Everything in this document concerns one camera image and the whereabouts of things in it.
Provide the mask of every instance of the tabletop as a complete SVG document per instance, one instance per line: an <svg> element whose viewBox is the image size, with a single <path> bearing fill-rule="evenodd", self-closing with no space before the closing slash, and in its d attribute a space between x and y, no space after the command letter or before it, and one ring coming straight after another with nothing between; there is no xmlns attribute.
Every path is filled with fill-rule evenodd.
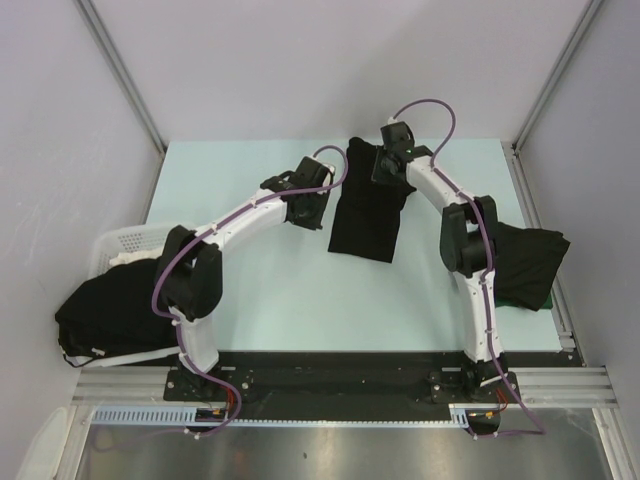
<svg viewBox="0 0 640 480"><path fill-rule="evenodd" d="M251 197L263 180L295 169L302 157L328 143L346 148L348 140L172 142L147 223L215 221ZM437 141L417 144L433 149ZM341 171L339 154L325 152L321 160ZM438 163L466 189L491 195L501 221L524 226L499 140L452 140ZM218 349L463 349L469 319L440 259L440 214L412 194L402 211L393 263L385 264L327 251L339 197L339 188L331 192L323 230L284 224L224 258L224 294L213 327ZM550 311L500 307L496 316L505 350L560 350Z"/></svg>

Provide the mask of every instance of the black fabric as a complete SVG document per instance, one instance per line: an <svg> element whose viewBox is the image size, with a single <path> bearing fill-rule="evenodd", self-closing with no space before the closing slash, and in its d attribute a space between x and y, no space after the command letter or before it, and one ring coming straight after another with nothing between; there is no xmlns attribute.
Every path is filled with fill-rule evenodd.
<svg viewBox="0 0 640 480"><path fill-rule="evenodd" d="M139 260L84 282L55 315L66 355L108 358L176 346L171 321L151 310L157 267L158 260Z"/></svg>
<svg viewBox="0 0 640 480"><path fill-rule="evenodd" d="M498 223L495 298L538 311L545 305L569 241L562 233Z"/></svg>
<svg viewBox="0 0 640 480"><path fill-rule="evenodd" d="M391 263L400 212L415 189L371 182L378 148L361 138L349 140L349 172L342 184L329 251Z"/></svg>

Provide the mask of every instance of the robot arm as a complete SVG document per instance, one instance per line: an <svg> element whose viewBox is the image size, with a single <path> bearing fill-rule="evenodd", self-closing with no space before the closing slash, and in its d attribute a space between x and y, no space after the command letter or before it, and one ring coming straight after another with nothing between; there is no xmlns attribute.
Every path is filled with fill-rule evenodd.
<svg viewBox="0 0 640 480"><path fill-rule="evenodd" d="M502 369L507 370L495 324L494 274L485 272L488 259L480 232L472 225L475 212L469 203L474 202L481 212L493 242L497 227L495 202L491 197L478 198L462 190L435 167L430 162L429 150L415 146L413 134L404 122L387 125L382 133L384 147L379 150L372 181L409 184L442 214L440 254L456 278L470 317L466 322L465 343L469 361L463 367L469 389L477 390L500 380L492 362L489 334L493 353ZM160 259L159 276L186 245L201 240L168 269L170 274L161 289L171 313L180 318L184 347L198 369L206 372L218 361L212 313L222 298L223 254L262 230L287 221L312 230L321 228L329 193L328 187L326 191L317 190L332 178L333 172L328 167L305 157L295 172L266 180L249 203L218 223L203 225L195 232L181 226L170 232Z"/></svg>
<svg viewBox="0 0 640 480"><path fill-rule="evenodd" d="M162 300L180 319L184 349L199 370L207 372L218 362L213 315L222 298L223 256L244 240L285 222L310 230L322 228L329 188L341 182L332 184L333 177L332 167L305 157L295 172L287 171L265 180L249 202L217 223L195 231L177 226L169 232L156 282L162 283ZM195 239L200 241L180 255ZM179 262L168 268L178 257ZM169 274L161 281L167 269Z"/></svg>
<svg viewBox="0 0 640 480"><path fill-rule="evenodd" d="M381 129L383 147L376 158L372 181L383 185L408 184L416 188L442 215L440 256L452 272L460 289L469 320L466 323L465 365L471 390L499 381L493 354L507 371L498 336L493 298L495 272L488 267L487 253L476 212L480 212L488 240L495 253L497 211L489 197L476 197L459 187L440 167L434 165L431 152L415 146L413 133L404 122L395 119Z"/></svg>

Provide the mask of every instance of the gray wall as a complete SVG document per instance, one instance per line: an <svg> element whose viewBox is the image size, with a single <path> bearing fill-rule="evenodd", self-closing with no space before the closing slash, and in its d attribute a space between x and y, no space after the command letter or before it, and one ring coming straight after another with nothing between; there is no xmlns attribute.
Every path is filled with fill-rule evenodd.
<svg viewBox="0 0 640 480"><path fill-rule="evenodd" d="M605 364L640 445L640 3L612 0L523 150L578 339Z"/></svg>
<svg viewBox="0 0 640 480"><path fill-rule="evenodd" d="M0 7L0 477L67 405L53 314L94 239L140 223L159 159L70 0Z"/></svg>
<svg viewBox="0 0 640 480"><path fill-rule="evenodd" d="M171 140L377 137L426 95L459 138L510 140L586 3L95 0ZM435 107L406 120L449 125Z"/></svg>

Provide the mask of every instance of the white laundry basket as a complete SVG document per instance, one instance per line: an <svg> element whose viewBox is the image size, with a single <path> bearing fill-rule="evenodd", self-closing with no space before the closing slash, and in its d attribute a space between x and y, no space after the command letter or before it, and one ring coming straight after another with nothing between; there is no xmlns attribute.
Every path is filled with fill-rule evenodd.
<svg viewBox="0 0 640 480"><path fill-rule="evenodd" d="M109 270L109 260L115 258L120 253L134 253L140 250L154 250L164 246L169 231L178 223L164 223L155 225L136 225L133 227L112 230L99 237L93 245L91 264L89 267L89 278L102 275ZM192 224L181 223L188 229L195 228ZM135 353L93 360L84 368L111 367L115 365L128 365L131 363L155 360L174 355L180 352L176 347L163 348L151 352ZM76 365L82 365L90 360L88 357L71 358Z"/></svg>
<svg viewBox="0 0 640 480"><path fill-rule="evenodd" d="M136 225L103 234L93 245L89 278L97 277L109 270L109 260L120 253L154 250L164 246L169 231L176 225L178 224Z"/></svg>

